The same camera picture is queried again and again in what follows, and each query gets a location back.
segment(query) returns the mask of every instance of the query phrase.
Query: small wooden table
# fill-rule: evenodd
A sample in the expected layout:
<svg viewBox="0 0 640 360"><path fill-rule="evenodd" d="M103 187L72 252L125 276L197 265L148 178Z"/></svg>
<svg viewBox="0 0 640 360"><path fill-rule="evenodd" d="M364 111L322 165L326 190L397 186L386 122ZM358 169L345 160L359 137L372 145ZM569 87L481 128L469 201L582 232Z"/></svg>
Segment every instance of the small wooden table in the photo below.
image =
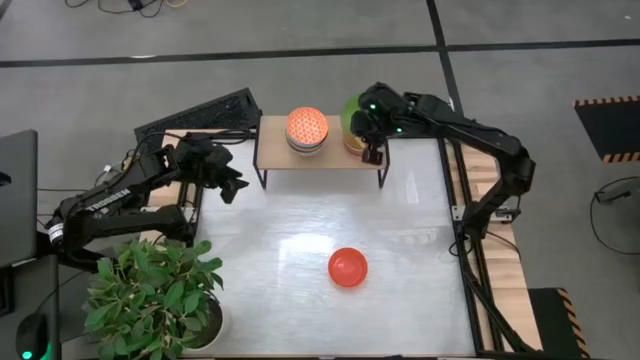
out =
<svg viewBox="0 0 640 360"><path fill-rule="evenodd" d="M385 142L382 164L363 163L345 149L339 116L327 116L329 134L317 155L302 157L294 153L285 138L286 116L263 116L258 121L253 166L262 188L267 187L269 170L377 170L378 185L384 186L389 172L389 144Z"/></svg>

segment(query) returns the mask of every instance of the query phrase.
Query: orange bowl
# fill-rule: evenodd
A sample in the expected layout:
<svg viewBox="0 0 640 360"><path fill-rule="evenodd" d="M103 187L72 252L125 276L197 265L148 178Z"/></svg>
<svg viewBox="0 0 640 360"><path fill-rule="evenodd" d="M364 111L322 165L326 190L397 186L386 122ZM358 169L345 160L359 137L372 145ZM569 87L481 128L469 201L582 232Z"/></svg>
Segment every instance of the orange bowl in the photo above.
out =
<svg viewBox="0 0 640 360"><path fill-rule="evenodd" d="M340 286L360 285L367 277L368 271L367 259L353 248L339 249L329 259L329 275Z"/></svg>
<svg viewBox="0 0 640 360"><path fill-rule="evenodd" d="M298 146L315 146L327 137L329 122L320 110L299 107L287 118L287 136Z"/></svg>

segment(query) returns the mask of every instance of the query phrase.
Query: red plastic object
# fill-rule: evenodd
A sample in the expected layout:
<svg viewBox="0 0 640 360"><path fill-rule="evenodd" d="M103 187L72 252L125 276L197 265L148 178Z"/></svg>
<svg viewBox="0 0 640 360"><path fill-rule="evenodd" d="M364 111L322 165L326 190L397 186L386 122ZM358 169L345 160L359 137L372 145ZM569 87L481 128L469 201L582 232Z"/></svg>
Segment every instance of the red plastic object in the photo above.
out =
<svg viewBox="0 0 640 360"><path fill-rule="evenodd" d="M367 259L356 249L339 249L329 259L329 275L340 286L360 285L367 277L367 271Z"/></svg>

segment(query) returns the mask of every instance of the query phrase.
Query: stacked bowls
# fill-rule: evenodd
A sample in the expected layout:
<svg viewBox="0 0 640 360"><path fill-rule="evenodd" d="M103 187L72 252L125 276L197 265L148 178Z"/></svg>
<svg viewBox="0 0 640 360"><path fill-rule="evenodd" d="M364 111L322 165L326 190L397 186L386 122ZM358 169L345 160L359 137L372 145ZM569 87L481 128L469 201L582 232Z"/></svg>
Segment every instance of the stacked bowls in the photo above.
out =
<svg viewBox="0 0 640 360"><path fill-rule="evenodd" d="M289 114L285 133L293 151L302 156L313 156L327 139L329 122L320 110L299 107Z"/></svg>

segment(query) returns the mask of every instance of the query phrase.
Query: potted plant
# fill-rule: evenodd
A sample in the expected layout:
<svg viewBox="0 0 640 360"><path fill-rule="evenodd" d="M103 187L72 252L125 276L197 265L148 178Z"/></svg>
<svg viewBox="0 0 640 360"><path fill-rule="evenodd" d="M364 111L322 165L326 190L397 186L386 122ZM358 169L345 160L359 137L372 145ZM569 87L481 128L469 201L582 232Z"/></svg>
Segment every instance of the potted plant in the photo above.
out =
<svg viewBox="0 0 640 360"><path fill-rule="evenodd" d="M208 241L133 241L116 247L115 264L100 259L84 306L100 359L176 359L214 342L228 319L213 294L214 284L223 288L214 272L222 261L198 260L210 249Z"/></svg>

